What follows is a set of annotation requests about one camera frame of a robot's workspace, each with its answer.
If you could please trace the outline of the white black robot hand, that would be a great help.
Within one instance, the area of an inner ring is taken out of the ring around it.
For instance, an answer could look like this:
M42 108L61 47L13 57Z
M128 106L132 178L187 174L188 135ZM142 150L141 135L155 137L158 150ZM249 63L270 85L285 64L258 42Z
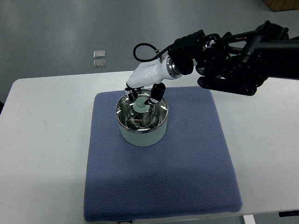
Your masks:
M162 62L158 59L141 63L126 82L125 93L130 101L137 98L142 87L152 85L150 98L146 105L157 104L163 98L165 85L163 80L175 80L182 76L169 56Z

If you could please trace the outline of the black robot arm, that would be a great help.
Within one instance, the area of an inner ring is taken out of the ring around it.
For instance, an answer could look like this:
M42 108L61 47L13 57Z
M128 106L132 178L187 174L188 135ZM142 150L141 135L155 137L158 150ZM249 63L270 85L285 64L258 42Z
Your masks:
M299 39L266 21L253 31L223 37L202 30L177 39L168 55L182 75L196 70L205 89L252 96L269 77L299 78Z

